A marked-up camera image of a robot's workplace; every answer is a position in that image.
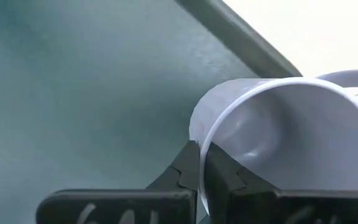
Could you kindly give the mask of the dark green serving tray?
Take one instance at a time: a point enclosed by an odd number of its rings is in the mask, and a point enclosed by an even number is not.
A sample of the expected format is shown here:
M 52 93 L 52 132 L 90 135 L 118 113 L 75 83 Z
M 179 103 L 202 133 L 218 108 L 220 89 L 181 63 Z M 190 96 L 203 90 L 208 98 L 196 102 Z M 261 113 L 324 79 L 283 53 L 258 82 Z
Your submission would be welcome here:
M 0 224 L 146 187 L 213 86 L 299 75 L 223 0 L 0 0 Z

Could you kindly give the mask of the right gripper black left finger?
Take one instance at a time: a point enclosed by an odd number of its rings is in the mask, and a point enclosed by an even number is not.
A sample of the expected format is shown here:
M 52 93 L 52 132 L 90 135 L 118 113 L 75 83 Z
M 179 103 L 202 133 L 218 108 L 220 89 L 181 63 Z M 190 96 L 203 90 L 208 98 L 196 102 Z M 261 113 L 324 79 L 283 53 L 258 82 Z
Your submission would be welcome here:
M 144 189 L 66 189 L 46 197 L 36 224 L 196 224 L 199 147 L 188 141 Z

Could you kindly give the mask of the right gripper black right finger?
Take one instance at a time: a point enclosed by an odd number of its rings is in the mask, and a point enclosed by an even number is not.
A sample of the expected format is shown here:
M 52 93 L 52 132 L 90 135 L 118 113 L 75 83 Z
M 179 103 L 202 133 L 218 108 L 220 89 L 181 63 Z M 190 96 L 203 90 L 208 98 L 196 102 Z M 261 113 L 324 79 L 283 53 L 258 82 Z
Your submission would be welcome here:
M 283 190 L 212 143 L 204 166 L 212 224 L 358 224 L 358 191 Z

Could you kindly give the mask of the white plastic cup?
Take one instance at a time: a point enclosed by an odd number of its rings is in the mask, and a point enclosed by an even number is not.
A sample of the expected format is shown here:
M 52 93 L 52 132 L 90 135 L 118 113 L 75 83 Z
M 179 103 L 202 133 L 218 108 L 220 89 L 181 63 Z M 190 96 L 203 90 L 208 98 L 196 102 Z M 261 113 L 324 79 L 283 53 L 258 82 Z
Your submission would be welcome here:
M 281 189 L 358 190 L 358 70 L 223 82 L 196 104 L 189 135 L 207 213 L 212 144 Z

